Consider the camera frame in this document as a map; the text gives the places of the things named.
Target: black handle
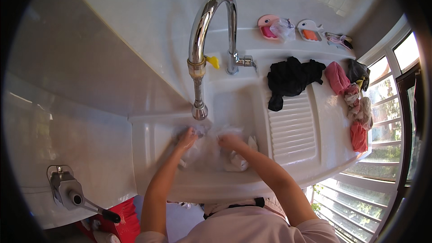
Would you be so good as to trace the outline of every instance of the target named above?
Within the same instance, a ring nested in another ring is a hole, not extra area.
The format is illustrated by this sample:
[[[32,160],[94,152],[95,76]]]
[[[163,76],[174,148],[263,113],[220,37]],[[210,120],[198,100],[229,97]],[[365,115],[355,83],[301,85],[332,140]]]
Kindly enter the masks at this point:
[[[108,209],[102,210],[102,216],[104,217],[104,219],[110,220],[114,223],[120,222],[120,216],[115,212],[109,211]]]

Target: tap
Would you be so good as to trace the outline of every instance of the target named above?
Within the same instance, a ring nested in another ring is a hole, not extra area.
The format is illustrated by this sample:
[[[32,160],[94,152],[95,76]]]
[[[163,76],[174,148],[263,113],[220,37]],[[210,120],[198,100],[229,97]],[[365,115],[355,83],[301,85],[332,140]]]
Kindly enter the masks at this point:
[[[189,39],[189,58],[187,66],[194,82],[195,102],[192,116],[196,120],[207,118],[209,110],[203,101],[202,79],[206,74],[207,56],[204,55],[204,42],[213,14],[221,3],[226,3],[228,13],[228,66],[226,72],[235,75],[239,66],[258,68],[251,56],[239,56],[235,48],[237,37],[237,3],[235,0],[205,0],[193,21],[191,37]]]

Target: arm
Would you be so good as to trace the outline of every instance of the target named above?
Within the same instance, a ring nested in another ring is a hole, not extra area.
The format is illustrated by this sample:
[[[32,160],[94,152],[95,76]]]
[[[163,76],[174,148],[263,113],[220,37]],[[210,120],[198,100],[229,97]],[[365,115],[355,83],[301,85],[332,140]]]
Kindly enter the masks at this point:
[[[223,135],[219,145],[235,150],[256,171],[261,179],[273,190],[292,226],[318,219],[305,194],[294,179],[276,162],[251,149],[237,135]]]
[[[141,232],[155,231],[166,234],[166,198],[171,189],[181,156],[198,139],[190,127],[181,137],[168,159],[162,164],[148,185],[141,212]]]

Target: orange soap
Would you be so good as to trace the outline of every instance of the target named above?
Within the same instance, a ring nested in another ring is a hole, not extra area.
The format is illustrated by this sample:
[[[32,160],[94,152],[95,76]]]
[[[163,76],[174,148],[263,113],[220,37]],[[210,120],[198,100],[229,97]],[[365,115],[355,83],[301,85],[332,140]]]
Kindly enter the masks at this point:
[[[308,40],[313,40],[313,41],[318,40],[318,39],[317,39],[317,35],[315,34],[315,31],[311,31],[311,30],[303,29],[303,35],[304,35],[305,38],[308,39]]]

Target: pink soap dish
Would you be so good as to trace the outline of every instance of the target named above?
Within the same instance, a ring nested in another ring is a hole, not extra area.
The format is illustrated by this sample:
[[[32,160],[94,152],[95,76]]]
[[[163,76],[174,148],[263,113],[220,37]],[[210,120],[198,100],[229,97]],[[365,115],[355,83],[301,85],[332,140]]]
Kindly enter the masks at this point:
[[[270,26],[279,20],[279,17],[272,14],[266,14],[258,19],[258,27],[264,39],[278,40],[279,38],[270,31]]]

